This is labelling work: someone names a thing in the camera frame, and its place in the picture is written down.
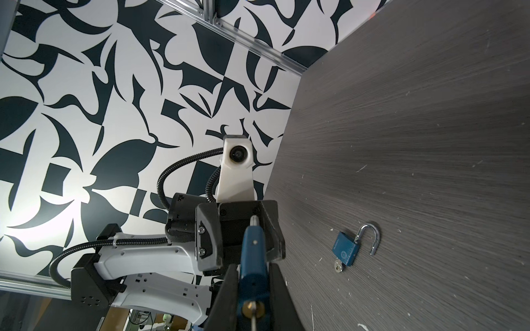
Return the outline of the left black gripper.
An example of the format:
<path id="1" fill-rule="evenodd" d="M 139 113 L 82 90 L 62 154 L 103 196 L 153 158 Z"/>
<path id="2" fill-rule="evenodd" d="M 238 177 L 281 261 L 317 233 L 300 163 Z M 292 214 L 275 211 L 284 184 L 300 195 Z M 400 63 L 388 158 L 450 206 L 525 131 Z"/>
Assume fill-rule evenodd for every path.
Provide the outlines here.
<path id="1" fill-rule="evenodd" d="M 265 235 L 266 260 L 286 258 L 278 203 L 274 200 L 239 201 L 223 204 L 203 203 L 195 210 L 197 267 L 203 273 L 215 273 L 240 262 L 244 232 L 251 217 Z"/>

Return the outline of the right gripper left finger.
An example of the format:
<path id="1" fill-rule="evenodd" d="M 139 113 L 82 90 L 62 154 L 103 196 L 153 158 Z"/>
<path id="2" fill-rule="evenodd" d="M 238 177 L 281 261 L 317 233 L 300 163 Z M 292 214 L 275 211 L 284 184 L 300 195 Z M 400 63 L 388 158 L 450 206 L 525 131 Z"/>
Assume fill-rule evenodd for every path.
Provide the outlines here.
<path id="1" fill-rule="evenodd" d="M 237 330 L 238 290 L 239 273 L 237 265 L 232 264 L 225 274 L 211 313 L 206 320 L 204 331 Z"/>

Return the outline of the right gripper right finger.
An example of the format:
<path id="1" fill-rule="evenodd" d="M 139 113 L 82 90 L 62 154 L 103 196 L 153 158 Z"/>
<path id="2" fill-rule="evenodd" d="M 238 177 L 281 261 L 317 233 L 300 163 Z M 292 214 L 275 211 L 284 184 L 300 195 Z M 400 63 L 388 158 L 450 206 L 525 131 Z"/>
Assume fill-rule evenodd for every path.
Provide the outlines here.
<path id="1" fill-rule="evenodd" d="M 277 263 L 269 264 L 271 330 L 305 331 Z"/>

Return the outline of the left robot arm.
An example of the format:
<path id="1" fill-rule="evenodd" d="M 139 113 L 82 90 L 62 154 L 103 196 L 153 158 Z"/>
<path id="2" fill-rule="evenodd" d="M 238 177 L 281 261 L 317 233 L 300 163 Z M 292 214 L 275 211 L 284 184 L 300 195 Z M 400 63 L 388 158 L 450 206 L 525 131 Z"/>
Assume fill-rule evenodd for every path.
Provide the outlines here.
<path id="1" fill-rule="evenodd" d="M 163 237 L 105 227 L 106 247 L 85 254 L 71 271 L 71 299 L 84 307 L 168 313 L 203 324 L 218 293 L 215 279 L 241 262 L 252 217 L 264 231 L 266 260 L 285 258 L 278 205 L 273 200 L 210 203 L 177 193 Z"/>

